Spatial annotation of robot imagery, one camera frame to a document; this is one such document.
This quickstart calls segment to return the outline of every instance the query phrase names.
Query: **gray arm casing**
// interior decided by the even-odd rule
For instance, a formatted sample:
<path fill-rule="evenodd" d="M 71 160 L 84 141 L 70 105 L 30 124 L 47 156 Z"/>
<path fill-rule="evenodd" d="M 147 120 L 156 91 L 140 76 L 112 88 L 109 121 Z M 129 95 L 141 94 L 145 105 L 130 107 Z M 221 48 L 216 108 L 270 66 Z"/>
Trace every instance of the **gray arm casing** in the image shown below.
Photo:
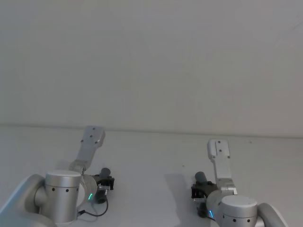
<path fill-rule="evenodd" d="M 288 227 L 280 212 L 267 203 L 258 205 L 258 215 L 262 218 L 265 227 Z"/>
<path fill-rule="evenodd" d="M 56 227 L 49 218 L 39 214 L 35 205 L 36 191 L 44 185 L 45 179 L 32 175 L 23 180 L 0 210 L 1 227 Z"/>

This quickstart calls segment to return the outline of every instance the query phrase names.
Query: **white wall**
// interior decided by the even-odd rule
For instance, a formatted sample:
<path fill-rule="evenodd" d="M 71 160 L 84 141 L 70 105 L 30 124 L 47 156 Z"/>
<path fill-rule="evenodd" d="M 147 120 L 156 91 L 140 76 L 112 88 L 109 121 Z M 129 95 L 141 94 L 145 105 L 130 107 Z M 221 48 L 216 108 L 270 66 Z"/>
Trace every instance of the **white wall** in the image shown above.
<path fill-rule="evenodd" d="M 0 127 L 0 207 L 26 176 L 66 168 L 82 130 Z M 211 136 L 107 131 L 88 174 L 109 167 L 116 179 L 109 210 L 72 227 L 209 227 L 196 214 L 190 186 L 197 171 L 214 181 Z M 276 206 L 290 227 L 302 225 L 302 139 L 228 137 L 238 192 Z M 95 205 L 98 213 L 103 205 Z"/>
<path fill-rule="evenodd" d="M 0 123 L 303 136 L 301 0 L 1 0 Z"/>

